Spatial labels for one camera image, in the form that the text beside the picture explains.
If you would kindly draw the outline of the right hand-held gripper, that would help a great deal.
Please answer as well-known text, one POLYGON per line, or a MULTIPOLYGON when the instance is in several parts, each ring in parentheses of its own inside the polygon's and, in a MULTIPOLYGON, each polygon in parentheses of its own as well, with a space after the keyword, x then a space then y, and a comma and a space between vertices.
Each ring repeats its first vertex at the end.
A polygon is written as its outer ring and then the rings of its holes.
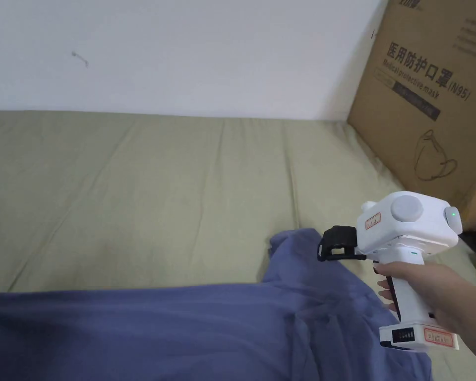
MULTIPOLYGON (((461 216, 448 202, 410 191, 368 201, 354 226, 334 226, 319 242, 317 259, 371 260, 423 265, 424 258, 453 248, 462 233, 461 216)), ((396 350, 457 350, 457 335, 444 329, 407 281, 387 276, 398 323, 379 330, 380 344, 396 350)))

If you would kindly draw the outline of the person's right hand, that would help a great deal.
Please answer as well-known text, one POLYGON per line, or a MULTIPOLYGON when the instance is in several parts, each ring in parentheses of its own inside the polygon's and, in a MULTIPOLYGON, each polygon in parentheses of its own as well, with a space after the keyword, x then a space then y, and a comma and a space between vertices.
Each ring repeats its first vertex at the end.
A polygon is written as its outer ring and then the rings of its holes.
POLYGON ((472 310, 476 286, 445 265, 415 265, 405 262, 377 263, 374 272, 405 280, 433 310, 436 320, 448 331, 464 334, 465 319, 472 310))

